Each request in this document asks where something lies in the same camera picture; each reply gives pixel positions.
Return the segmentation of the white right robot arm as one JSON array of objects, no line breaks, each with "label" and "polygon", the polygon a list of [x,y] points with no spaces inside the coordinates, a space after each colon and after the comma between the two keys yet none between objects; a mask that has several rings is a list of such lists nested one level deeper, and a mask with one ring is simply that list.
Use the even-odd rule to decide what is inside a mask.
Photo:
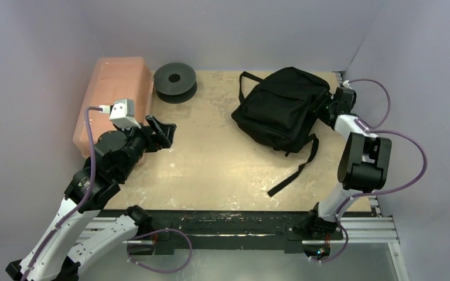
[{"label": "white right robot arm", "polygon": [[387,180],[392,142],[369,131],[351,112],[355,103],[356,92],[340,86],[318,102],[315,110],[317,117],[342,136],[346,144],[337,169],[337,185],[314,206],[305,223],[312,238],[333,233],[338,218],[357,196],[382,189]]}]

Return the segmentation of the black student backpack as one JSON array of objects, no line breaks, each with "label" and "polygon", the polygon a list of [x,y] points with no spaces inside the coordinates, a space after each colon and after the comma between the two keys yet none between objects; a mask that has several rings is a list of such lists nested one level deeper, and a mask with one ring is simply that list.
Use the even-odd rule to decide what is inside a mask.
[{"label": "black student backpack", "polygon": [[330,85],[326,80],[295,67],[280,69],[266,78],[244,71],[238,80],[244,78],[257,82],[257,85],[248,94],[239,91],[240,104],[231,113],[238,127],[257,143],[275,151],[284,151],[285,156],[311,145],[307,161],[268,190],[268,196],[273,197],[314,160],[319,139],[311,132],[317,120],[311,107],[319,97],[329,93]]}]

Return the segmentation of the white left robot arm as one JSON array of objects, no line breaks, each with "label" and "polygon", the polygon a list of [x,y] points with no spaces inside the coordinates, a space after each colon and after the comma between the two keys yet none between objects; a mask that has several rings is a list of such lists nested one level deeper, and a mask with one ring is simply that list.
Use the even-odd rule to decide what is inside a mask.
[{"label": "white left robot arm", "polygon": [[152,217],[140,206],[128,207],[114,223],[84,242],[85,227],[120,191],[146,153],[169,149],[177,126],[148,115],[141,124],[130,117],[114,122],[114,129],[94,139],[87,127],[90,155],[69,185],[53,221],[23,259],[6,272],[12,280],[77,280],[81,273],[116,244],[156,235]]}]

